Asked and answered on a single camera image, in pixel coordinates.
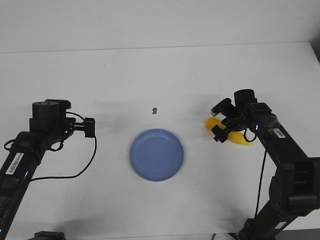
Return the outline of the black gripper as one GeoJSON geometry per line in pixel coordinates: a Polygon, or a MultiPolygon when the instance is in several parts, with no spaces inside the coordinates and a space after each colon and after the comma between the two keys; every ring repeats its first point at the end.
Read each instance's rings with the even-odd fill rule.
{"type": "Polygon", "coordinates": [[[61,99],[46,99],[32,104],[32,117],[29,119],[29,131],[40,134],[48,145],[63,143],[75,131],[84,132],[86,138],[96,136],[94,118],[83,117],[82,122],[69,117],[71,102],[61,99]]]}
{"type": "Polygon", "coordinates": [[[211,129],[216,142],[224,143],[231,130],[245,130],[249,126],[250,114],[247,113],[247,104],[257,103],[255,92],[253,89],[241,89],[234,94],[235,110],[233,116],[227,116],[225,123],[227,127],[222,129],[217,124],[211,129]]]}

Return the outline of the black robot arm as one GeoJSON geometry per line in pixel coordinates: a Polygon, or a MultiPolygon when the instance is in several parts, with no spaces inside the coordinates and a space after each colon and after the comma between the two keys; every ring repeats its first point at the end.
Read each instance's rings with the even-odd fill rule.
{"type": "Polygon", "coordinates": [[[252,89],[236,91],[234,102],[225,98],[211,109],[212,116],[225,117],[225,128],[211,128],[214,140],[223,143],[232,132],[250,130],[272,159],[276,171],[268,190],[269,200],[231,237],[274,240],[296,218],[320,208],[320,159],[304,153],[269,106],[258,102],[252,89]]]}
{"type": "Polygon", "coordinates": [[[71,112],[71,102],[46,99],[32,104],[29,130],[21,131],[7,141],[9,152],[0,169],[0,238],[4,240],[31,182],[37,167],[47,151],[58,152],[65,140],[75,131],[84,132],[86,138],[96,138],[96,121],[85,117],[77,122],[71,112]]]}

